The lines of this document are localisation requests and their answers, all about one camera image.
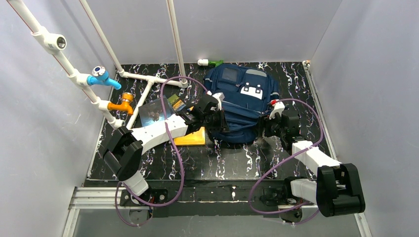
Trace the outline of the navy blue backpack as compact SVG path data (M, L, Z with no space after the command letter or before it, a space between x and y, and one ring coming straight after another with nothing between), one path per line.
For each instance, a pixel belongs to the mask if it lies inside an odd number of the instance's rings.
M204 86L213 94L223 93L229 128L229 132L210 131L209 137L230 144L252 143L259 135L260 120L271 112L270 101L279 99L279 83L271 75L233 64L209 70Z

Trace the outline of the dark blue hardcover book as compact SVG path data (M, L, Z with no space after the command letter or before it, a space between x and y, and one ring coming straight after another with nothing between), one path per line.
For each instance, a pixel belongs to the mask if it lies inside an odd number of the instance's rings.
M173 114L173 108L167 98L158 98L139 107L139 122L142 127L165 120Z

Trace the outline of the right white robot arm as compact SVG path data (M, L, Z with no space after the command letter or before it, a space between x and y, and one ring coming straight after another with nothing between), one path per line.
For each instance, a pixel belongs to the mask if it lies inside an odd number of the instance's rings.
M316 179L288 177L279 190L264 195L261 200L277 204L278 200L302 199L317 205L325 217L364 212L366 203L357 167L322 152L300 134L298 124L299 116L291 110L262 116L258 120L264 135L278 137L288 154L305 164Z

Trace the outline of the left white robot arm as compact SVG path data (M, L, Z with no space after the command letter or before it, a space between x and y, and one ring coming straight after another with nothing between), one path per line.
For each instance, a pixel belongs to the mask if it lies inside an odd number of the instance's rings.
M192 110L182 109L146 127L120 127L105 140L99 152L101 158L119 181L135 195L142 195L149 186L139 171L140 157L171 138L189 135L201 127L207 131L227 132L229 128L221 104L224 98L221 92L205 94Z

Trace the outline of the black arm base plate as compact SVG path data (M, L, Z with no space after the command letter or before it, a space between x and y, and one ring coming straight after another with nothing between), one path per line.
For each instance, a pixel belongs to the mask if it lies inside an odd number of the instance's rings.
M284 182L263 181L253 194L253 180L186 180L179 191L179 180L149 180L149 189L141 195L149 207L120 188L120 207L144 207L155 218L174 216L249 216L300 219L304 208L316 208L300 198L286 198Z

